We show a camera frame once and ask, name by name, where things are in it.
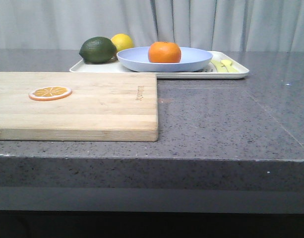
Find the light blue plate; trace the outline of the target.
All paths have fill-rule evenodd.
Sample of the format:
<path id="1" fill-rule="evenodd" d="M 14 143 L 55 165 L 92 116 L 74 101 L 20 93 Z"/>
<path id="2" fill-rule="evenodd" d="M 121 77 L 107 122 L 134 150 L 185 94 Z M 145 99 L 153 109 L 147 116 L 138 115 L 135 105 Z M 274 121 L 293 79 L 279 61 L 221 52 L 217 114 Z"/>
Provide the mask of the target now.
<path id="1" fill-rule="evenodd" d="M 209 51 L 181 47 L 178 63 L 152 63 L 148 58 L 149 47 L 136 47 L 117 53 L 119 62 L 136 72 L 196 72 L 207 66 L 213 58 Z"/>

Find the cream white tray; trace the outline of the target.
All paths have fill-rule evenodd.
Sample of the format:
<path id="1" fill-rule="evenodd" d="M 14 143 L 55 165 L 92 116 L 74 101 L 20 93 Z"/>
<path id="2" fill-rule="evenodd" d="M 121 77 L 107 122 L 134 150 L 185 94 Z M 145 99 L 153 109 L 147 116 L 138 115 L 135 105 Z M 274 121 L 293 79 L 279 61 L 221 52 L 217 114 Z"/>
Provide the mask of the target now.
<path id="1" fill-rule="evenodd" d="M 249 69 L 238 63 L 228 55 L 212 51 L 213 60 L 230 60 L 231 67 L 236 72 L 218 72 L 216 67 L 209 63 L 203 70 L 198 72 L 157 72 L 158 79 L 241 79 L 249 74 Z M 118 61 L 111 61 L 105 64 L 86 64 L 83 60 L 77 62 L 69 69 L 70 72 L 95 72 L 95 73 L 133 73 L 132 70 L 127 69 Z"/>

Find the wooden cutting board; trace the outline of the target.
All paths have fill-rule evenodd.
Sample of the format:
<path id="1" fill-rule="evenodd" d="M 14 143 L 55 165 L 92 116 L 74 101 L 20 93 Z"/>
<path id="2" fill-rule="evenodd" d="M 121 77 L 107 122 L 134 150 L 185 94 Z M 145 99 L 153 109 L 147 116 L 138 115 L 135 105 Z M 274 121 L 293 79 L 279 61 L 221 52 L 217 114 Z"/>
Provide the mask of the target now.
<path id="1" fill-rule="evenodd" d="M 38 88 L 72 94 L 31 100 Z M 158 139 L 152 73 L 0 72 L 0 140 L 150 141 Z"/>

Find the orange mandarin fruit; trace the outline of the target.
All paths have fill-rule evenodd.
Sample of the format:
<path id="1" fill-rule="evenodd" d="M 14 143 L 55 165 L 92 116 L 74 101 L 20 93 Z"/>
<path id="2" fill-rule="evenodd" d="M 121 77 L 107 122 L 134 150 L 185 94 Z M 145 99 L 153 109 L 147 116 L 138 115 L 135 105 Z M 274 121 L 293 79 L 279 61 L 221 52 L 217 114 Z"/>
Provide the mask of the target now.
<path id="1" fill-rule="evenodd" d="M 179 63 L 181 49 L 173 42 L 155 42 L 148 50 L 148 59 L 152 63 Z"/>

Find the yellow lemon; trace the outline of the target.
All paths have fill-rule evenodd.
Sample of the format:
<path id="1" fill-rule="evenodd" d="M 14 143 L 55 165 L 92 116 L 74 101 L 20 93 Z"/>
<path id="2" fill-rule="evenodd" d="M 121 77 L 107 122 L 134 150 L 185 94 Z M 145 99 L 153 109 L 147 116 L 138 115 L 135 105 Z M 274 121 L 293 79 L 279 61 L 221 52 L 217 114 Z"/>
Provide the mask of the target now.
<path id="1" fill-rule="evenodd" d="M 111 38 L 111 41 L 116 47 L 117 52 L 134 47 L 132 38 L 127 34 L 123 34 L 123 33 L 116 34 Z"/>

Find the grey curtain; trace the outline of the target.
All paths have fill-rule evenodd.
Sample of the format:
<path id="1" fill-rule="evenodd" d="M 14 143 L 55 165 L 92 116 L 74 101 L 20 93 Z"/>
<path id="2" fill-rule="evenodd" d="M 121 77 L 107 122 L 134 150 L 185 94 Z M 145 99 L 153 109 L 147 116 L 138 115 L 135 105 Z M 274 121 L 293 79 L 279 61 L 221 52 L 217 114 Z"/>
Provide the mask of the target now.
<path id="1" fill-rule="evenodd" d="M 0 0 L 0 49 L 128 34 L 218 51 L 304 52 L 304 0 Z"/>

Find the green lime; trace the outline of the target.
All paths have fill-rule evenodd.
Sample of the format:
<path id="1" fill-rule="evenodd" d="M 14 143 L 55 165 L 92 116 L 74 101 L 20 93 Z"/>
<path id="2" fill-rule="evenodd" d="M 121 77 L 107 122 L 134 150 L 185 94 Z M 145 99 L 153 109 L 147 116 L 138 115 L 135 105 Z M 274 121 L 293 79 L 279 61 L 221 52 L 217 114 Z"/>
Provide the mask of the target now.
<path id="1" fill-rule="evenodd" d="M 113 42 L 106 37 L 93 37 L 85 41 L 79 55 L 89 63 L 106 63 L 111 60 L 117 52 Z"/>

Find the orange slice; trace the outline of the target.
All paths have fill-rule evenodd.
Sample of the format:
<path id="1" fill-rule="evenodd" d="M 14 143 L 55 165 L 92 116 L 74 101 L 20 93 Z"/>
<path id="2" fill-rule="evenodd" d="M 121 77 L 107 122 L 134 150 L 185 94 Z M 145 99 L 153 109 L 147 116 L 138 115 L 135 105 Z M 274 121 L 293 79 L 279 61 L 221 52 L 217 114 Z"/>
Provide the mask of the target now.
<path id="1" fill-rule="evenodd" d="M 63 86 L 49 86 L 38 88 L 28 94 L 31 100 L 35 101 L 53 101 L 63 99 L 72 94 L 72 90 Z"/>

